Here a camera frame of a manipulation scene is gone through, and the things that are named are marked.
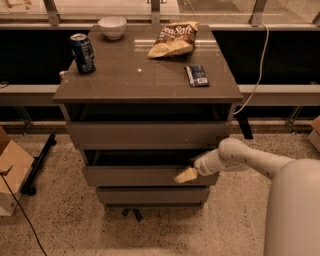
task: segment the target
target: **cardboard box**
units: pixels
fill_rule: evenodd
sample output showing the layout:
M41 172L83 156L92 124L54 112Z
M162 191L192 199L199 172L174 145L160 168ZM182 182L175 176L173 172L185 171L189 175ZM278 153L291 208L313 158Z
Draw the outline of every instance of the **cardboard box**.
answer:
M313 128L312 132L308 136L308 140L318 149L320 152L320 116L311 122Z
M21 197L20 190L30 174L33 160L34 158L10 140L0 127L0 172L8 172L3 177L18 200ZM16 201L0 177L0 216L11 216L16 206Z

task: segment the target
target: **cabinet top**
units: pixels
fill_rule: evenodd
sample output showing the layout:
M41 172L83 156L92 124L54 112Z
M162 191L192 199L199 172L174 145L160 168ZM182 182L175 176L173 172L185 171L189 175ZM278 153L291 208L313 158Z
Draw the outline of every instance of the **cabinet top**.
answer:
M148 59L162 28L127 25L111 41L94 26L89 39L96 71L80 74L75 61L53 97L55 103L233 103L242 95L209 26L201 25L195 50L187 55ZM209 87L191 87L184 69L202 65Z

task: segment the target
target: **white bowl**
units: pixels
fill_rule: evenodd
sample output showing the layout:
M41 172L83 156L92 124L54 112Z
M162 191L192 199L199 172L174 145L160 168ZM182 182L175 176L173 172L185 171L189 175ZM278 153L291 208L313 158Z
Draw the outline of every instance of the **white bowl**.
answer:
M126 30L127 20L122 17L108 17L98 21L105 36L111 40L119 39Z

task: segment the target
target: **gray cabinet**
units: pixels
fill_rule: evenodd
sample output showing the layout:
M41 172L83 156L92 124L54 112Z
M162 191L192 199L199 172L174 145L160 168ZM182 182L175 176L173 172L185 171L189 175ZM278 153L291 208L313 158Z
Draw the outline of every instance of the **gray cabinet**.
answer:
M152 44L141 41L154 42L158 32L130 25L108 41L93 27L96 71L80 75L73 63L53 98L84 159L84 177L106 206L201 207L218 175L185 184L174 177L228 137L242 99L209 27L200 27L192 54L148 59ZM184 66L192 64L203 65L209 87L190 87Z

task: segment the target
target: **black cable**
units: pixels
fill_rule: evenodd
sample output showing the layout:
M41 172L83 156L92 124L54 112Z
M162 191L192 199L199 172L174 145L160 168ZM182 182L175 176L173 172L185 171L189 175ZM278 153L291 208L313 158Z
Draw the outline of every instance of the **black cable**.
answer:
M2 81L0 83L0 89L6 88L8 87L10 84L7 81Z
M21 208L21 211L22 211L22 213L24 214L24 216L26 217L27 221L29 222L29 225L30 225L30 227L31 227L31 229L32 229L32 231L33 231L33 233L34 233L34 236L35 236L35 238L36 238L36 240L37 240L37 242L38 242L38 245L39 245L40 249L42 250L43 254L44 254L45 256L47 256L45 250L43 249L43 247L42 247L42 245L41 245L41 243L40 243L40 241L39 241L39 238L38 238L38 236L37 236L37 233L36 233L33 225L31 224L31 221L29 220L27 214L25 213L25 211L24 211L24 209L22 208L21 204L19 203L19 201L17 200L17 198L16 198L15 195L13 194L13 192L12 192L11 188L9 187L6 179L3 177L3 175L0 175L0 176L1 176L1 178L3 179L4 183L6 184L7 188L9 189L9 191L10 191L11 195L13 196L14 200L17 202L17 204L18 204L19 207Z

